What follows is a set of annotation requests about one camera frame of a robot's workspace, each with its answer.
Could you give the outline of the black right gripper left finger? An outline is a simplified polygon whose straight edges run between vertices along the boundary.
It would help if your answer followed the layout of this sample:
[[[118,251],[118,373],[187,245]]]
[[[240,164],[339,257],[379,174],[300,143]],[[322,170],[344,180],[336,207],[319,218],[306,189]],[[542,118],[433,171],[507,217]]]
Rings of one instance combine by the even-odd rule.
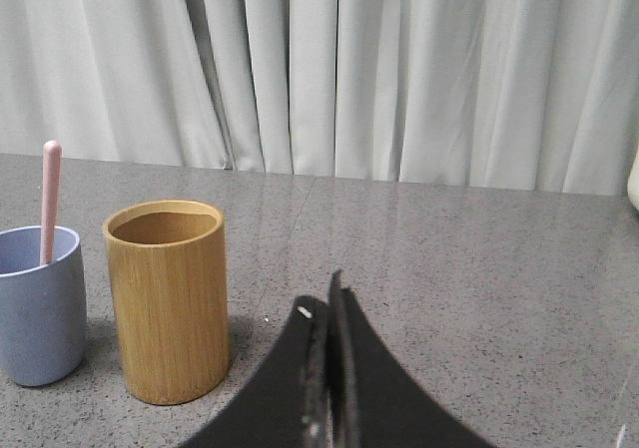
[[[328,308],[295,299],[261,366],[231,402],[185,447],[325,447],[328,419]]]

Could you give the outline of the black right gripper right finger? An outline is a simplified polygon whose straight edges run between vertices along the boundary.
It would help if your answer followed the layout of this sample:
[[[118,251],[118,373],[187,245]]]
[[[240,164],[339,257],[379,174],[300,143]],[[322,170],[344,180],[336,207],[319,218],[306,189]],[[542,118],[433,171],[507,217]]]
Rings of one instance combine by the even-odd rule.
[[[428,395],[331,276],[327,374],[335,447],[489,447]]]

